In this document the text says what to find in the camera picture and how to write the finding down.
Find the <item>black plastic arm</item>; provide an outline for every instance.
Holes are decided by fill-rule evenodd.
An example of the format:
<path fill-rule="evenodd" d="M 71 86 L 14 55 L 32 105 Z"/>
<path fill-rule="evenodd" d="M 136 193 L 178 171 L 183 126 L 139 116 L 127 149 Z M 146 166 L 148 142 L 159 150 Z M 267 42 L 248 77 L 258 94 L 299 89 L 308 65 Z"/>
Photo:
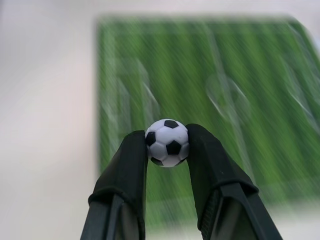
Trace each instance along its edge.
<path fill-rule="evenodd" d="M 198 124 L 186 128 L 187 163 L 203 240 L 282 240 L 258 188 L 221 142 Z"/>
<path fill-rule="evenodd" d="M 81 240 L 146 238 L 146 146 L 143 130 L 124 138 L 89 197 Z"/>

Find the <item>white background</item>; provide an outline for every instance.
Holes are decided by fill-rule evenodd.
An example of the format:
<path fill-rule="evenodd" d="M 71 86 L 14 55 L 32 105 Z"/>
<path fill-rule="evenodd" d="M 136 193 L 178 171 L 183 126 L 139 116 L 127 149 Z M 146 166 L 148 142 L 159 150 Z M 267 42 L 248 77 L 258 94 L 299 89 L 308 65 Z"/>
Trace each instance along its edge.
<path fill-rule="evenodd" d="M 101 14 L 123 12 L 289 14 L 320 36 L 319 0 L 5 0 L 0 239 L 80 238 L 98 176 L 95 22 Z M 270 211 L 284 239 L 316 240 L 320 219 L 310 210 L 315 206 L 320 209 L 317 203 L 299 203 L 299 211 Z M 167 234 L 201 239 L 196 226 L 190 229 Z"/>

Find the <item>miniature soccer ball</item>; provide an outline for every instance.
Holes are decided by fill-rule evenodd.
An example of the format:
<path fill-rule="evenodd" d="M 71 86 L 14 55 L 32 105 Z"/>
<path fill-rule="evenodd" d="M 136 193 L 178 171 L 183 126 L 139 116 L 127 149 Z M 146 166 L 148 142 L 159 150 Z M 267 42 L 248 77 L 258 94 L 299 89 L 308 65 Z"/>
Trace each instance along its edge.
<path fill-rule="evenodd" d="M 145 132 L 148 157 L 161 167 L 181 164 L 189 154 L 188 130 L 180 122 L 161 119 Z"/>

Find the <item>green soccer field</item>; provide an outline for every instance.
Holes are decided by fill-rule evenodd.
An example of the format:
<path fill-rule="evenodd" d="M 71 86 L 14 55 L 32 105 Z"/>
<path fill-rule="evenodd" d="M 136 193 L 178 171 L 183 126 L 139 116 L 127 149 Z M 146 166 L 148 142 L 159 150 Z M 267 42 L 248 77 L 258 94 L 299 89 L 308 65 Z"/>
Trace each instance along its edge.
<path fill-rule="evenodd" d="M 108 18 L 98 25 L 101 170 L 170 118 L 213 133 L 267 204 L 320 196 L 320 62 L 295 20 Z M 150 163 L 148 226 L 196 216 L 186 162 Z"/>

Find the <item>soccer ball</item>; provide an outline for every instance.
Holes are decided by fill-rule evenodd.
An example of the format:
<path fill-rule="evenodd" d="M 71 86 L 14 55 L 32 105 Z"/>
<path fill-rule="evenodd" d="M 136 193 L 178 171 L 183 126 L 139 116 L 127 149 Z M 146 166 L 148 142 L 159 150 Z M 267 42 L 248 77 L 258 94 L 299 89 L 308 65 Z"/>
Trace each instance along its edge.
<path fill-rule="evenodd" d="M 161 119 L 145 132 L 148 157 L 161 167 L 181 164 L 189 154 L 188 130 L 180 122 Z"/>

